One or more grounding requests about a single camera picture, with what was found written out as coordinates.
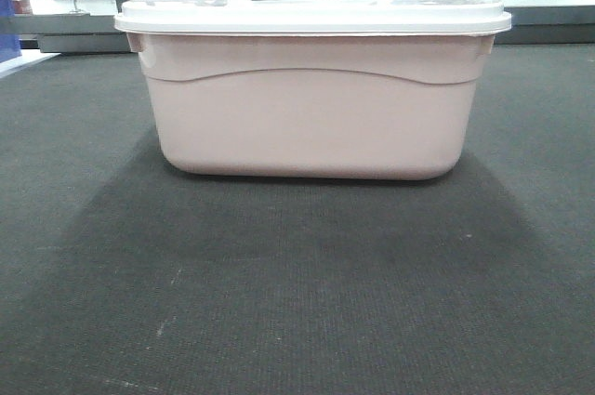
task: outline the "floor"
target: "floor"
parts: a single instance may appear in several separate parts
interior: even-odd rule
[[[185,174],[136,55],[20,65],[0,393],[594,393],[594,77],[594,45],[496,46],[411,183]]]
[[[42,53],[38,49],[23,49],[20,56],[17,58],[0,62],[0,79],[55,56],[57,56],[57,54]]]

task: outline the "bin ridge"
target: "bin ridge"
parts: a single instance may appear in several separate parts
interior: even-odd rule
[[[192,81],[254,71],[357,72],[423,84],[476,80],[493,36],[224,37],[135,34],[145,75]]]

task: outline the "plastic storage container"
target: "plastic storage container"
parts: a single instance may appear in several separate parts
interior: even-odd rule
[[[131,0],[162,151],[202,174],[425,179],[457,162],[499,0]]]
[[[12,0],[0,0],[0,16],[15,15]],[[15,34],[0,34],[0,62],[20,56],[20,39]]]

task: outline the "white lid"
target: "white lid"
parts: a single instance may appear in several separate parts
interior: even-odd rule
[[[510,29],[500,0],[130,0],[130,33],[485,35]]]

